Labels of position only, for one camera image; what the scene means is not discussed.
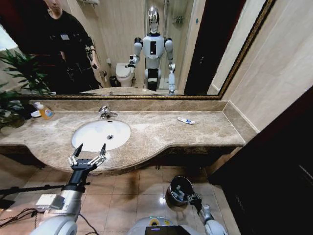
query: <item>tiled floor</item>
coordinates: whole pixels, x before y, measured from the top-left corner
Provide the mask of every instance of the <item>tiled floor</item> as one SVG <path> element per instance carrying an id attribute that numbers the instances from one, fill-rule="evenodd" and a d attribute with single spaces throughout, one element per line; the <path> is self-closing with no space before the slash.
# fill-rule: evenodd
<path id="1" fill-rule="evenodd" d="M 88 182 L 91 182 L 91 185 L 86 187 L 83 195 L 81 213 L 102 235 L 126 234 L 137 220 L 151 215 L 166 217 L 173 223 L 189 225 L 204 234 L 204 226 L 192 206 L 173 207 L 168 206 L 165 201 L 165 192 L 176 175 L 190 179 L 194 191 L 201 195 L 203 203 L 211 206 L 214 218 L 226 226 L 229 234 L 239 234 L 223 191 L 210 185 L 206 180 L 205 171 L 199 169 L 163 166 L 160 170 L 148 167 L 110 177 L 89 176 Z M 69 177 L 69 173 L 47 168 L 37 171 L 26 187 L 64 184 Z M 45 193 L 58 193 L 59 191 L 59 189 L 51 189 Z M 24 208 L 34 207 L 41 193 L 38 191 L 20 193 L 15 204 L 9 210 L 4 211 L 0 219 L 16 215 Z M 8 225 L 0 229 L 0 235 L 29 234 L 34 229 L 34 222 L 34 218 L 27 218 Z M 77 224 L 78 235 L 91 232 L 91 228 L 81 217 L 77 220 Z"/>

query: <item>toilet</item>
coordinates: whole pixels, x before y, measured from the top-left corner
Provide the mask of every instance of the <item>toilet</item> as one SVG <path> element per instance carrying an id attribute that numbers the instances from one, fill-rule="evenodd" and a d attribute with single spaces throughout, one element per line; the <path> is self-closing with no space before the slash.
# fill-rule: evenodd
<path id="1" fill-rule="evenodd" d="M 126 68 L 125 65 L 127 64 L 128 63 L 117 63 L 116 65 L 116 78 L 121 83 L 122 87 L 131 87 L 134 77 L 134 68 Z"/>

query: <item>yellow label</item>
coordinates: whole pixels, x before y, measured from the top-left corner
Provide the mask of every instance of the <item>yellow label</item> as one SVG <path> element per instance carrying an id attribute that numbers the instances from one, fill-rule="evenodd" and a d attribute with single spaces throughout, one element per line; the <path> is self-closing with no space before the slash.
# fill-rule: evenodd
<path id="1" fill-rule="evenodd" d="M 149 222 L 149 226 L 159 226 L 159 225 L 160 222 L 156 218 L 151 219 Z"/>

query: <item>toothpaste tube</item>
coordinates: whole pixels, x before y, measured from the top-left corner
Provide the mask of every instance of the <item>toothpaste tube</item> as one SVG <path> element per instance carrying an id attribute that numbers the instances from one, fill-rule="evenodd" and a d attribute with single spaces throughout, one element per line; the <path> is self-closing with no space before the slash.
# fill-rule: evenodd
<path id="1" fill-rule="evenodd" d="M 190 125 L 196 123 L 195 121 L 191 121 L 191 120 L 189 120 L 189 119 L 185 119 L 185 118 L 181 118 L 181 117 L 178 117 L 177 119 L 178 119 L 179 121 L 182 121 L 182 122 L 187 123 L 187 124 L 190 124 Z"/>

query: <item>marble countertop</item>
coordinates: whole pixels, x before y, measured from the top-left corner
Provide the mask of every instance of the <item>marble countertop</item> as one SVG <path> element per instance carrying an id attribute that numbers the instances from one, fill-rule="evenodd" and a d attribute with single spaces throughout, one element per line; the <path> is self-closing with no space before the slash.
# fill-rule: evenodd
<path id="1" fill-rule="evenodd" d="M 119 148 L 106 152 L 107 160 L 93 172 L 115 172 L 141 164 L 171 146 L 243 146 L 245 141 L 223 112 L 130 112 L 116 111 L 118 120 L 128 124 L 131 136 Z M 189 125 L 177 117 L 194 120 Z M 8 136 L 0 145 L 26 145 L 43 163 L 72 172 L 67 157 L 74 151 L 74 132 L 86 123 L 98 121 L 94 111 L 56 111 L 50 120 L 33 118 Z M 79 158 L 94 158 L 97 152 L 81 152 Z"/>

